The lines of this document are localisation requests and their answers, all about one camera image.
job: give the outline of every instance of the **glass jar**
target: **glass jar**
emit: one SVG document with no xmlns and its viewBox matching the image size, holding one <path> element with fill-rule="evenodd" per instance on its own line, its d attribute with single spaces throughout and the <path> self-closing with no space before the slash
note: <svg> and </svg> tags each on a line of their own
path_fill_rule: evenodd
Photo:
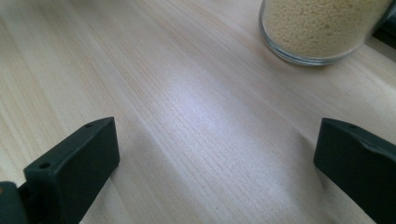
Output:
<svg viewBox="0 0 396 224">
<path fill-rule="evenodd" d="M 271 50 L 304 65 L 335 63 L 364 44 L 394 0 L 263 0 L 260 29 Z"/>
</svg>

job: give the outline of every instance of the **small hole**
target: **small hole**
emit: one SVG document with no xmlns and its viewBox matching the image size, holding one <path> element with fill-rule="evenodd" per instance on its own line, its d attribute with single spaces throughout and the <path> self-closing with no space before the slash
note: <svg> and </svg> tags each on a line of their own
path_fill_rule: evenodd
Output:
<svg viewBox="0 0 396 224">
<path fill-rule="evenodd" d="M 41 164 L 38 166 L 38 168 L 40 168 L 40 169 L 47 169 L 47 168 L 49 168 L 49 167 L 50 167 L 50 164 L 47 163 L 47 162 L 41 163 Z"/>
</svg>

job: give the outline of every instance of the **light wood surface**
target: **light wood surface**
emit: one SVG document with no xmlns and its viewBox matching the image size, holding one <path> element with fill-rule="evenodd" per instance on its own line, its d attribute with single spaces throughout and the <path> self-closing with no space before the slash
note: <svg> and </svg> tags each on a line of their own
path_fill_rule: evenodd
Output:
<svg viewBox="0 0 396 224">
<path fill-rule="evenodd" d="M 81 223 L 373 223 L 312 160 L 321 119 L 396 143 L 396 50 L 285 63 L 260 0 L 0 0 L 0 179 L 114 116 Z"/>
</svg>

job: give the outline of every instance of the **granular food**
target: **granular food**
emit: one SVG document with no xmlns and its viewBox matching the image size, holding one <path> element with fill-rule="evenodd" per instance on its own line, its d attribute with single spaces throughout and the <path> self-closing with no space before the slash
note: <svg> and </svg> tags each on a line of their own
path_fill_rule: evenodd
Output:
<svg viewBox="0 0 396 224">
<path fill-rule="evenodd" d="M 283 50 L 339 57 L 362 45 L 391 0 L 264 0 L 265 33 Z"/>
</svg>

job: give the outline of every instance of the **black plastic part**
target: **black plastic part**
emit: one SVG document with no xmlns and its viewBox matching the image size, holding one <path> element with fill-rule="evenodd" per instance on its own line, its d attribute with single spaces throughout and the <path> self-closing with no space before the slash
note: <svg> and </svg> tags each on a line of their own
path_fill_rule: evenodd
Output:
<svg viewBox="0 0 396 224">
<path fill-rule="evenodd" d="M 396 14 L 390 17 L 373 36 L 396 49 Z"/>
<path fill-rule="evenodd" d="M 314 164 L 377 223 L 396 223 L 396 146 L 323 119 Z"/>
<path fill-rule="evenodd" d="M 28 165 L 19 190 L 0 183 L 0 224 L 78 224 L 119 162 L 114 119 L 84 125 Z"/>
<path fill-rule="evenodd" d="M 17 186 L 11 182 L 0 182 L 0 223 L 29 223 Z"/>
</svg>

